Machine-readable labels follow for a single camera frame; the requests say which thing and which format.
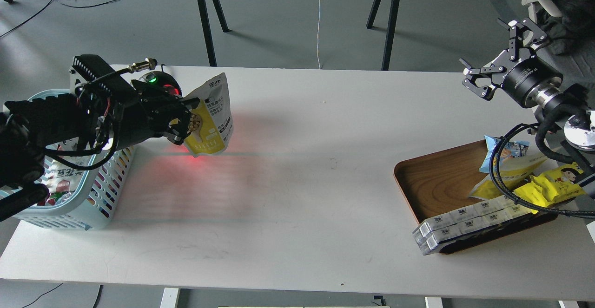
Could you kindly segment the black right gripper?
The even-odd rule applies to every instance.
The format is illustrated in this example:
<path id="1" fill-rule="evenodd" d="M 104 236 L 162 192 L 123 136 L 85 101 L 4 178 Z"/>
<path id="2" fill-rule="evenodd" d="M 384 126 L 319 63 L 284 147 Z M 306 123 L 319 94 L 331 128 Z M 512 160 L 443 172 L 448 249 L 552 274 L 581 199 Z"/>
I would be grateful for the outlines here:
<path id="1" fill-rule="evenodd" d="M 498 18 L 497 23 L 509 33 L 508 48 L 498 58 L 518 64 L 502 79 L 506 67 L 489 65 L 477 68 L 460 58 L 459 62 L 464 66 L 462 85 L 487 101 L 493 98 L 495 90 L 503 88 L 522 108 L 536 105 L 544 108 L 561 94 L 559 86 L 563 80 L 559 71 L 536 56 L 540 48 L 550 44 L 550 37 L 529 18 L 508 23 Z"/>

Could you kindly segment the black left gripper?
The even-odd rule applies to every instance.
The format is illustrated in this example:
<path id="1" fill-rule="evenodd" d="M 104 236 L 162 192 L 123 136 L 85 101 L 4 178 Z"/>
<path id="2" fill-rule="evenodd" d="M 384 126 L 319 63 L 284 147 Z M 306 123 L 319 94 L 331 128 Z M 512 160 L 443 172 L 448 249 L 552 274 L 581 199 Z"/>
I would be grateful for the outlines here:
<path id="1" fill-rule="evenodd" d="M 150 138 L 183 143 L 190 135 L 192 110 L 201 100 L 182 97 L 173 85 L 138 81 L 157 65 L 146 58 L 115 70 L 95 54 L 73 58 L 71 90 L 80 112 L 77 151 L 103 147 L 109 140 L 118 150 Z"/>

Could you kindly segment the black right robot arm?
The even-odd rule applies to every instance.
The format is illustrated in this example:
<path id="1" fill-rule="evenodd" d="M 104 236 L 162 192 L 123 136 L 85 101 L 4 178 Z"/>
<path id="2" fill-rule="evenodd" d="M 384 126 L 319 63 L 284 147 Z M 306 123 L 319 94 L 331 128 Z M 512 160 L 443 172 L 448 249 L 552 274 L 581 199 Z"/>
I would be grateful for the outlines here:
<path id="1" fill-rule="evenodd" d="M 509 45 L 492 62 L 473 67 L 466 60 L 463 86 L 475 95 L 491 100 L 502 89 L 524 109 L 537 107 L 535 124 L 518 124 L 505 134 L 490 158 L 489 177 L 506 198 L 531 210 L 593 219 L 593 211 L 551 209 L 522 200 L 500 176 L 499 157 L 503 146 L 516 134 L 529 130 L 535 144 L 546 157 L 565 164 L 578 164 L 582 170 L 576 179 L 589 197 L 594 196 L 594 163 L 586 154 L 594 153 L 594 110 L 587 105 L 586 88 L 579 84 L 559 90 L 563 75 L 537 56 L 548 44 L 548 35 L 532 20 L 497 21 L 508 30 Z"/>

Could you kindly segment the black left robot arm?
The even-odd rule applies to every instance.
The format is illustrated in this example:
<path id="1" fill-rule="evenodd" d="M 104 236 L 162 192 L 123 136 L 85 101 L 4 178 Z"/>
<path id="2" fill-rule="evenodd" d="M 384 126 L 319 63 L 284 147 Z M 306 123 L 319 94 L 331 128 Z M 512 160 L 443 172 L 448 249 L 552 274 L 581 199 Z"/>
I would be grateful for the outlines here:
<path id="1" fill-rule="evenodd" d="M 13 194 L 1 200 L 1 219 L 43 201 L 38 183 L 46 157 L 80 170 L 100 168 L 116 151 L 149 138 L 181 145 L 190 135 L 192 110 L 200 99 L 181 96 L 173 77 L 127 82 L 124 73 L 153 70 L 146 58 L 114 70 L 95 54 L 73 58 L 70 92 L 31 101 L 7 101 L 1 113 L 1 186 Z"/>

